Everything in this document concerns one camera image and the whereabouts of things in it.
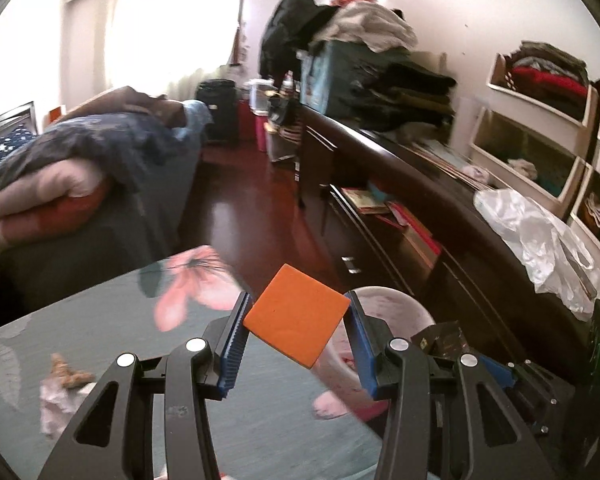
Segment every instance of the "silver screw head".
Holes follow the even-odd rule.
[[[136,356],[133,354],[122,354],[116,359],[118,366],[126,368],[136,362]]]
[[[478,364],[478,358],[475,355],[472,355],[472,354],[464,354],[460,358],[460,362],[464,366],[468,366],[469,368],[473,368],[474,366],[476,366]]]
[[[406,339],[397,337],[395,339],[391,339],[389,346],[396,352],[404,352],[407,348],[409,348],[409,342]]]
[[[199,337],[189,339],[187,341],[187,345],[186,345],[187,350],[189,350],[189,352],[200,352],[201,350],[204,349],[205,346],[206,346],[206,341]]]

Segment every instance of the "star-patterned pillow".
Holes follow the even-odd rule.
[[[36,134],[30,132],[24,124],[18,124],[8,134],[0,136],[0,161],[35,138]]]

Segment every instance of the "teal storage box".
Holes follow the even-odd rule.
[[[368,76],[370,68],[384,70],[408,60],[405,48],[373,52],[362,43],[327,41],[319,53],[302,60],[300,102],[334,119],[350,118],[351,83]]]

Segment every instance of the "black jacket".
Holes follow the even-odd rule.
[[[260,47],[260,76],[282,85],[288,70],[300,75],[296,50],[306,50],[316,32],[326,25],[338,7],[317,6],[314,0],[280,0],[267,23]]]

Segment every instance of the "floral tablecloth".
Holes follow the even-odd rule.
[[[168,354],[231,310],[242,287],[208,246],[176,254],[0,328],[0,452],[35,480],[53,447],[40,431],[40,381],[51,354],[99,377],[116,357]],[[323,420],[311,372],[251,336],[227,399],[208,401],[223,473],[237,480],[373,478],[381,441],[352,415]],[[162,399],[154,473],[164,466]]]

